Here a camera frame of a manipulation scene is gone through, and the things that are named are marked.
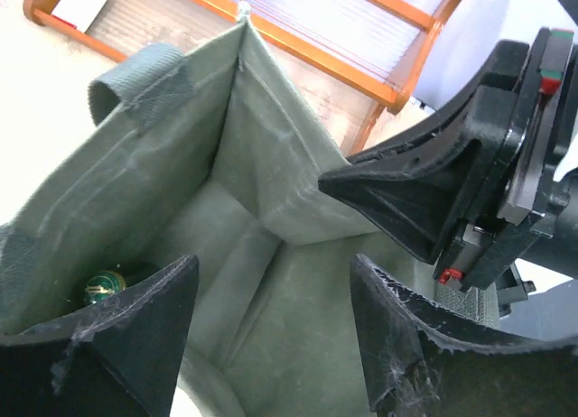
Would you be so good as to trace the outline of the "green canvas bag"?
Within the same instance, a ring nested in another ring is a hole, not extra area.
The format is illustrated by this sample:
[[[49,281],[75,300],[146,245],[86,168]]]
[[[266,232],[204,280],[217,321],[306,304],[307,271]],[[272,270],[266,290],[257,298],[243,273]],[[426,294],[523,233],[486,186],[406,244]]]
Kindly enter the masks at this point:
[[[203,416],[367,416],[350,260],[494,327],[494,289],[443,290],[317,180],[346,165],[241,4],[190,53],[156,43],[95,79],[96,132],[1,230],[1,337],[183,256],[199,286],[177,390]]]

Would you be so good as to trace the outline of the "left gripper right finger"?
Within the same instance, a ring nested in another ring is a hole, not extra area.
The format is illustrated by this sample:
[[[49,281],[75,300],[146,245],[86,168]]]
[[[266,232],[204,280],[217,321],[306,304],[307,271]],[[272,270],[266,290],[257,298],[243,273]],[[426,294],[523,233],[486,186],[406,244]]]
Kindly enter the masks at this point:
[[[378,416],[575,416],[577,339],[485,327],[364,255],[350,296],[369,408]]]

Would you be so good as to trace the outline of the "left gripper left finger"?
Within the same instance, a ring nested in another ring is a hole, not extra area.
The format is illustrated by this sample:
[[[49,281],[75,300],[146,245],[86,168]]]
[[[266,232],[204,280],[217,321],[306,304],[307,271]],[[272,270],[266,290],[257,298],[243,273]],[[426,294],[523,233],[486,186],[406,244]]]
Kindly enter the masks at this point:
[[[128,289],[1,337],[3,416],[167,416],[199,286],[183,256]]]

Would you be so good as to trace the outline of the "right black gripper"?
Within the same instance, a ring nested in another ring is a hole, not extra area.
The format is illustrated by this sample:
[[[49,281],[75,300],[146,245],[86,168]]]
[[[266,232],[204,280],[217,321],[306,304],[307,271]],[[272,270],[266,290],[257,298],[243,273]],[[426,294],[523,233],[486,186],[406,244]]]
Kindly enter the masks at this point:
[[[409,153],[328,171],[324,194],[358,211],[434,277],[460,291],[485,289],[523,259],[577,276],[577,46],[565,29],[540,31],[520,76],[512,115],[523,133],[488,205],[457,231],[471,196],[479,144]]]

